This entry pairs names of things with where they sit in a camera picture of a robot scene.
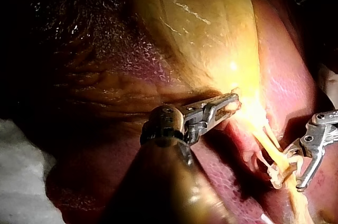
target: metal screw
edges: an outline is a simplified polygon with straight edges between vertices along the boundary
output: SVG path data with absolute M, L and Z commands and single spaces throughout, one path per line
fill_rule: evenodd
M 305 136 L 304 140 L 306 142 L 311 142 L 311 141 L 313 141 L 313 136 Z
M 324 119 L 324 117 L 325 117 L 324 114 L 318 114 L 318 115 L 317 115 L 317 118 L 318 118 L 318 119 Z
M 163 108 L 162 111 L 166 112 L 166 113 L 172 113 L 173 112 L 173 110 L 170 109 L 170 108 Z

